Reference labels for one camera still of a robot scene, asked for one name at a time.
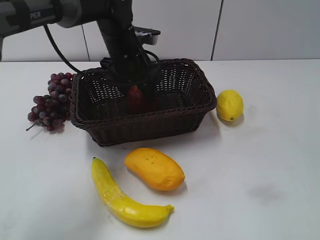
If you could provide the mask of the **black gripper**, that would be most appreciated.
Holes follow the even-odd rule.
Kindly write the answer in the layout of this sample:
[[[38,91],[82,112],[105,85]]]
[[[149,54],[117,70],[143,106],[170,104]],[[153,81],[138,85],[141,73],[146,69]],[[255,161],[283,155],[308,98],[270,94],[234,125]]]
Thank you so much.
[[[101,19],[97,25],[109,53],[109,62],[102,67],[108,70],[111,84],[120,87],[126,113],[130,113],[128,94],[133,85],[142,85],[144,105],[156,108],[156,85],[161,81],[159,59],[156,62],[150,60],[131,22]]]

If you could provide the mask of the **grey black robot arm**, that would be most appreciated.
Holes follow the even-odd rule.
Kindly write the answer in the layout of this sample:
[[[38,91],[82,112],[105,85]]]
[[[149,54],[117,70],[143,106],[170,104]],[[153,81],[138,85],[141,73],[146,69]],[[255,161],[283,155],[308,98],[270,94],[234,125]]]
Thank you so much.
[[[108,74],[107,82],[117,86],[126,96],[133,114],[158,109],[156,85],[161,81],[159,64],[153,63],[151,52],[143,49],[144,38],[136,35],[130,0],[2,0],[0,2],[0,38],[44,27],[59,57],[78,76],[89,74],[75,68],[60,52],[49,30],[49,24],[73,28],[96,22],[109,60],[101,66]]]

